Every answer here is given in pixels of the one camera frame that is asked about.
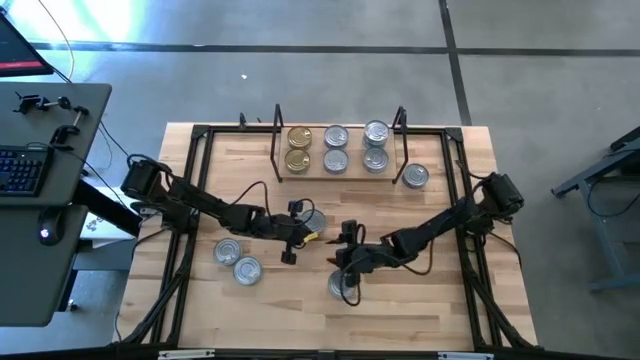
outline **can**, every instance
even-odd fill
[[[364,125],[364,144],[382,147],[389,138],[389,127],[380,120],[371,120]]]
[[[300,149],[289,150],[284,156],[284,161],[289,172],[293,174],[304,174],[311,164],[309,153]]]
[[[241,285],[253,285],[262,278],[262,266],[253,256],[245,256],[233,266],[233,277]]]
[[[429,180],[429,171],[420,164],[409,164],[402,174],[402,182],[412,189],[423,187]]]
[[[302,214],[298,215],[298,219],[302,222],[306,221],[305,225],[309,230],[317,232],[318,234],[322,233],[327,228],[327,217],[318,209],[313,211],[313,215],[311,215],[311,209],[306,210]]]
[[[342,300],[342,295],[347,299],[352,297],[355,293],[355,288],[347,287],[345,284],[346,279],[342,279],[342,284],[340,283],[340,279],[342,277],[342,271],[336,270],[331,276],[329,276],[329,293],[336,299]]]
[[[225,266],[233,265],[242,256],[242,246],[239,242],[224,238],[218,241],[213,249],[213,257],[216,262]]]
[[[324,143],[329,148],[343,149],[349,142],[349,131],[340,125],[331,125],[324,131]]]
[[[308,149],[311,146],[311,137],[311,130],[304,126],[294,126],[287,134],[292,149]]]
[[[340,149],[331,149],[324,153],[324,169],[329,174],[339,175],[347,170],[349,155]]]
[[[370,173],[381,173],[389,163],[389,155],[383,148],[372,147],[364,153],[364,167]]]

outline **monitor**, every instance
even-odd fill
[[[0,77],[51,74],[51,65],[0,14]]]

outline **computer mouse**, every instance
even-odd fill
[[[40,243],[53,246],[64,237],[65,207],[48,207],[38,216],[38,237]]]

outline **desk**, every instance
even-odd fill
[[[37,197],[0,197],[0,326],[45,326],[58,305],[65,303],[76,272],[72,261],[87,211],[133,234],[140,218],[109,200],[80,179],[83,161],[98,129],[111,94],[108,84],[0,83],[2,131],[0,144],[24,146],[48,144],[56,128],[71,125],[76,113],[59,107],[12,112],[21,95],[41,95],[49,101],[66,96],[72,106],[83,106],[89,115],[78,123],[80,133],[68,144],[75,155],[56,151]],[[64,238],[55,246],[40,244],[38,214],[47,206],[74,206],[66,211]]]
[[[160,160],[182,174],[193,124],[170,123]],[[486,127],[463,128],[470,170],[480,175],[495,169],[495,157]],[[264,180],[269,186],[273,212],[286,212],[291,199],[310,197],[328,217],[325,239],[335,238],[344,220],[367,226],[367,241],[394,229],[415,226],[449,207],[449,195],[439,140],[408,136],[409,155],[429,169],[423,190],[390,181],[295,181],[278,183],[269,162],[270,134],[216,134],[206,190],[225,201],[234,200],[249,184]],[[396,146],[401,148],[400,139]],[[197,179],[202,146],[196,157]],[[459,193],[462,193],[462,182]],[[254,189],[244,203],[264,202]],[[157,229],[152,219],[141,236]],[[509,227],[498,224],[496,233],[512,241]],[[243,287],[231,269],[214,262],[217,241],[229,236],[218,223],[201,216],[191,280],[185,305],[180,347],[341,349],[341,350],[471,350],[460,263],[453,232],[435,242],[433,272],[415,276],[402,268],[379,269],[365,275],[362,303],[351,308],[332,298],[327,278],[335,270],[325,259],[338,248],[312,242],[297,251],[295,266],[280,262],[282,242],[248,238],[244,252],[259,259],[265,272],[260,283]],[[160,288],[169,234],[136,249],[120,309],[119,329],[127,336],[156,300]],[[516,255],[498,241],[488,239],[486,255],[497,303],[521,334],[535,343],[527,297]],[[424,252],[411,264],[426,269]],[[168,306],[163,339],[174,305]],[[480,314],[486,314],[478,306]],[[486,317],[481,318],[489,339]]]

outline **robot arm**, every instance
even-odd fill
[[[162,185],[162,175],[168,189]],[[171,169],[151,159],[133,161],[121,186],[125,195],[139,200],[134,210],[153,208],[163,214],[163,225],[183,232],[189,226],[194,210],[218,220],[230,233],[260,239],[281,240],[287,243],[282,261],[295,264],[292,247],[304,244],[312,233],[296,218],[302,210],[300,201],[289,203],[290,214],[271,215],[261,206],[228,204],[221,199],[198,189],[188,180],[175,176]]]
[[[336,251],[329,262],[345,273],[346,286],[360,283],[360,274],[371,273],[379,267],[398,267],[414,261],[420,251],[427,248],[436,237],[458,226],[474,234],[487,234],[493,229],[493,220],[507,219],[524,204],[518,189],[507,175],[492,173],[478,183],[484,199],[476,204],[473,197],[458,200],[453,207],[417,227],[398,229],[380,238],[380,244],[364,244],[356,241],[355,221],[343,223],[339,240],[346,248]]]

